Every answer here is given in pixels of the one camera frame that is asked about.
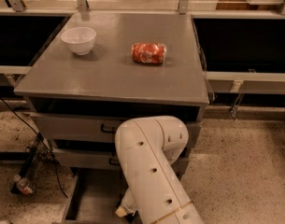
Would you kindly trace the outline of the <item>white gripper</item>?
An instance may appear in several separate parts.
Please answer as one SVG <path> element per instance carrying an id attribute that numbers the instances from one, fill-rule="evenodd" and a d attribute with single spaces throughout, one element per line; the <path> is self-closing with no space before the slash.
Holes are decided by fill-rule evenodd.
<path id="1" fill-rule="evenodd" d="M 137 211 L 134 197 L 132 192 L 128 189 L 121 200 L 121 207 L 116 210 L 116 215 L 118 217 L 125 217 L 126 215 L 133 215 Z"/>

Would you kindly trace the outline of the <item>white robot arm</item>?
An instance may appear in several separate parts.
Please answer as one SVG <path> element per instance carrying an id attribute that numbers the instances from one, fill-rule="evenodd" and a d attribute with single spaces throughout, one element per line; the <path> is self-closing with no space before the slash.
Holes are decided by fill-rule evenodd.
<path id="1" fill-rule="evenodd" d="M 171 164 L 189 139 L 175 117 L 129 119 L 115 134 L 115 147 L 128 184 L 118 217 L 138 213 L 143 224 L 204 224 Z"/>

